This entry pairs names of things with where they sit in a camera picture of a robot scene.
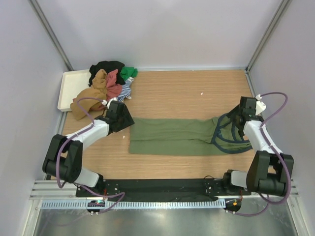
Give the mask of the tan brown tank top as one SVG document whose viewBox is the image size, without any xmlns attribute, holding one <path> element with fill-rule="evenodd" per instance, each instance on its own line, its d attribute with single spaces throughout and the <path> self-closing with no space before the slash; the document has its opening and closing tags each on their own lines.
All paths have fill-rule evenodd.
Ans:
<svg viewBox="0 0 315 236">
<path fill-rule="evenodd" d="M 88 112 L 90 109 L 98 109 L 101 106 L 100 100 L 107 99 L 107 73 L 104 69 L 99 70 L 92 79 L 92 85 L 81 91 L 70 104 L 72 114 L 76 120 L 81 120 L 86 114 L 79 105 Z"/>
</svg>

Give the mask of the olive green printed tank top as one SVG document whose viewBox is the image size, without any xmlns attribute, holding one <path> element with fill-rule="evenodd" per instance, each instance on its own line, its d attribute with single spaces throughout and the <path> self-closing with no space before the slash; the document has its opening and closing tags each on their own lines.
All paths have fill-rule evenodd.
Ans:
<svg viewBox="0 0 315 236">
<path fill-rule="evenodd" d="M 211 156 L 252 149 L 226 114 L 207 120 L 135 118 L 130 128 L 129 153 Z"/>
</svg>

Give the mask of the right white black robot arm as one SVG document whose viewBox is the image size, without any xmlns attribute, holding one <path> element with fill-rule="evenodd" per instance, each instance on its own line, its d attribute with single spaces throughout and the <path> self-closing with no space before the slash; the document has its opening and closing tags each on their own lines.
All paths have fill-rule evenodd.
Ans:
<svg viewBox="0 0 315 236">
<path fill-rule="evenodd" d="M 255 156 L 247 172 L 228 170 L 223 175 L 222 190 L 232 195 L 240 187 L 250 192 L 286 197 L 290 194 L 294 160 L 272 141 L 260 113 L 265 104 L 253 97 L 241 97 L 240 103 L 227 117 L 246 136 Z"/>
</svg>

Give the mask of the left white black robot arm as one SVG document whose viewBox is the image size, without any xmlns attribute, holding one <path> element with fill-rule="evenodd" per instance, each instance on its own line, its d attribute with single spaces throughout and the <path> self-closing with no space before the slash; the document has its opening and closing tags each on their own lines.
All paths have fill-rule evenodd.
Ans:
<svg viewBox="0 0 315 236">
<path fill-rule="evenodd" d="M 66 136 L 52 137 L 43 162 L 43 172 L 54 176 L 59 188 L 65 183 L 75 183 L 80 188 L 98 197 L 105 189 L 101 174 L 83 167 L 83 151 L 96 141 L 134 125 L 125 103 L 110 102 L 104 116 L 97 116 L 92 123 Z"/>
</svg>

